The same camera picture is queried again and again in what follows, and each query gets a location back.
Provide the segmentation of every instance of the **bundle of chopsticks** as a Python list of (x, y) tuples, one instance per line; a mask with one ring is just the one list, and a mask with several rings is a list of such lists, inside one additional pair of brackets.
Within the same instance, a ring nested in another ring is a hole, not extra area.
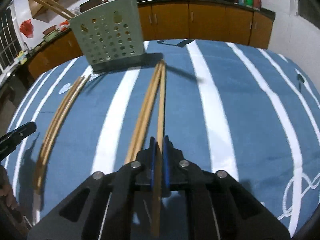
[(66, 8), (64, 8), (61, 4), (55, 2), (54, 0), (33, 0), (44, 7), (54, 11), (56, 14), (59, 14), (63, 18), (70, 20), (71, 18), (75, 17), (76, 15)]
[(160, 228), (160, 207), (161, 207), (161, 172), (162, 172), (162, 152), (163, 152), (163, 136), (164, 136), (164, 101), (165, 101), (165, 61), (160, 60), (155, 67), (151, 77), (149, 87), (147, 89), (144, 101), (141, 106), (137, 123), (131, 138), (131, 143), (127, 152), (124, 164), (132, 162), (136, 159), (137, 153), (141, 150), (145, 139), (150, 114), (156, 97), (157, 88), (160, 82), (160, 99), (158, 112), (158, 128), (156, 163), (154, 172), (154, 186), (152, 196), (152, 223), (151, 234), (154, 237), (159, 236)]
[(73, 83), (72, 87), (68, 91), (68, 93), (63, 98), (62, 102), (60, 103), (57, 111), (55, 112), (49, 128), (44, 136), (44, 141), (42, 143), (40, 153), (38, 156), (38, 160), (36, 162), (36, 170), (34, 174), (33, 186), (35, 193), (40, 195), (42, 183), (44, 180), (44, 174), (46, 165), (50, 156), (50, 152), (52, 150), (52, 146), (55, 142), (55, 138), (63, 124), (65, 117), (68, 114), (69, 109), (71, 108), (73, 102), (75, 101), (76, 97), (90, 78), (90, 75), (85, 77), (78, 77), (78, 79)]

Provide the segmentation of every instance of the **faucet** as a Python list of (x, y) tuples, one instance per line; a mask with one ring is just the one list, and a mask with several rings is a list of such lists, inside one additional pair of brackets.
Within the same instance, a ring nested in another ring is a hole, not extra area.
[(24, 47), (27, 47), (28, 53), (31, 53), (31, 50), (29, 49), (28, 44), (27, 44), (25, 41), (23, 42), (23, 46), (24, 46)]

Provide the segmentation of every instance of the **silver bolt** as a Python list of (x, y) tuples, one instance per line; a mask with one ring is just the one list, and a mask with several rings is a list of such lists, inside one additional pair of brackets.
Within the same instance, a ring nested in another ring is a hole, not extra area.
[(179, 162), (179, 165), (181, 167), (188, 167), (189, 166), (189, 162), (187, 160), (182, 160)]
[(136, 169), (136, 168), (138, 168), (140, 166), (141, 166), (141, 163), (138, 162), (138, 161), (134, 161), (134, 162), (131, 163), (131, 167), (134, 168), (134, 169)]
[(221, 170), (217, 172), (217, 175), (219, 178), (225, 178), (228, 174), (225, 171)]
[(104, 173), (102, 171), (96, 171), (94, 174), (92, 174), (92, 177), (94, 179), (101, 179), (103, 177)]

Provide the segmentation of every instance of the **striped tablecloth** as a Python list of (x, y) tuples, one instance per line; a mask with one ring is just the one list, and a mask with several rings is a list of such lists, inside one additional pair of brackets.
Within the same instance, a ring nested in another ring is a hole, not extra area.
[[(269, 50), (191, 40), (151, 41), (145, 47), (148, 53), (163, 53), (167, 63), (165, 135), (175, 148), (203, 170), (225, 169), (291, 234), (298, 230), (319, 202), (320, 105), (310, 79)], [(4, 162), (30, 217), (32, 176), (44, 134), (64, 92), (79, 75), (91, 72), (80, 57), (42, 74), (12, 119), (9, 130), (31, 120), (37, 124)], [(111, 173), (123, 165), (152, 73), (153, 68), (134, 68), (91, 77), (56, 139), (40, 217), (93, 172)], [(298, 73), (305, 79), (301, 91)], [(156, 136), (157, 111), (156, 101), (145, 148)], [(148, 238), (144, 204), (133, 221), (132, 234), (138, 232), (140, 239)], [(183, 195), (173, 192), (163, 205), (162, 237), (184, 238)]]

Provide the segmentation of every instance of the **blue tablecloth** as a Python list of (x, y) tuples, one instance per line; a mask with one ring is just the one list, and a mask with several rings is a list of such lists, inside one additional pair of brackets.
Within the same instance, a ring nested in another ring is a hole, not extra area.
[[(167, 63), (165, 135), (175, 148), (203, 170), (227, 170), (291, 234), (298, 230), (319, 202), (319, 94), (310, 79), (269, 50), (191, 40), (151, 41), (145, 47), (163, 53)], [(64, 92), (90, 73), (88, 65), (83, 56), (44, 73), (12, 120), (11, 130), (32, 118), (37, 124), (7, 161), (14, 192), (29, 216), (41, 142)], [(41, 217), (94, 171), (110, 173), (123, 165), (153, 70), (94, 75), (85, 85), (52, 150)], [(301, 92), (298, 73), (305, 79)], [(144, 148), (156, 136), (157, 112), (158, 100)], [(174, 192), (163, 205), (162, 236), (186, 235), (183, 195)], [(133, 223), (133, 234), (148, 231), (147, 212), (135, 214)]]

